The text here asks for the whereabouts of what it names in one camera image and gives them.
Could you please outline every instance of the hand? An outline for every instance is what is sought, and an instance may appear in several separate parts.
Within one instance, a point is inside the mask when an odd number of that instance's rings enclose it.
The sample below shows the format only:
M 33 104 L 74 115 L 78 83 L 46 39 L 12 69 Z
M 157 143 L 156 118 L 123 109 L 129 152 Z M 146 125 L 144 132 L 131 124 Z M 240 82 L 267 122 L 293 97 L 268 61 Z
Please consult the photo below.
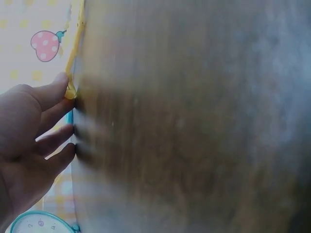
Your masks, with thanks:
M 0 232 L 31 208 L 73 160 L 75 146 L 46 159 L 73 134 L 73 126 L 36 141 L 74 107 L 64 98 L 68 78 L 47 86 L 19 85 L 0 95 Z

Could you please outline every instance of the clock face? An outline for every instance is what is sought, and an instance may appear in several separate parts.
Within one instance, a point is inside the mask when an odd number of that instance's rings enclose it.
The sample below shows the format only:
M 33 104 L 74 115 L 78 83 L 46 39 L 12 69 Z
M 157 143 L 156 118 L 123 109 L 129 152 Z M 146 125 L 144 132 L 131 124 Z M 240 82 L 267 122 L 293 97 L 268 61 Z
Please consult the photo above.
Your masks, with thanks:
M 48 215 L 25 215 L 13 226 L 12 233 L 72 233 L 66 225 Z

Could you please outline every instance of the fingernail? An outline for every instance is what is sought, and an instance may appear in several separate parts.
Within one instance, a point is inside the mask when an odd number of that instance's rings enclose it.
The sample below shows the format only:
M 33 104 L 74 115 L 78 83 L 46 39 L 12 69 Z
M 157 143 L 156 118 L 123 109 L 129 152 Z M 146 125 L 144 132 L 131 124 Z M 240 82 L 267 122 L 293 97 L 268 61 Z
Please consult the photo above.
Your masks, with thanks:
M 68 76 L 66 75 L 66 73 L 60 73 L 56 76 L 56 78 L 54 79 L 54 82 L 56 83 L 68 82 Z

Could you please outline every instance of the wood grain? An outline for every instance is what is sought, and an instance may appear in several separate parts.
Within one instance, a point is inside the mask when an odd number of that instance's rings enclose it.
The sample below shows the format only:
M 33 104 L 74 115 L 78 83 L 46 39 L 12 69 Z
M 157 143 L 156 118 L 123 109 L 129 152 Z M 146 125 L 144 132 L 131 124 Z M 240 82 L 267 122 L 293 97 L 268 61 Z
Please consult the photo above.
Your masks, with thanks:
M 311 1 L 88 0 L 84 233 L 311 232 Z

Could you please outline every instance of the strawberry print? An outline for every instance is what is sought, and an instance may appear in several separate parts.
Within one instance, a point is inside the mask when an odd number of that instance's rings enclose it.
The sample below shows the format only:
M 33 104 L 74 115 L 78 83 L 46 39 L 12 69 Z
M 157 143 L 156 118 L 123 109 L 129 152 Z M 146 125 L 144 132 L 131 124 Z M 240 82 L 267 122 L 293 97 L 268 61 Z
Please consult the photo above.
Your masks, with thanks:
M 49 31 L 37 32 L 31 38 L 31 46 L 41 62 L 49 62 L 57 55 L 62 37 L 66 31 L 56 34 Z

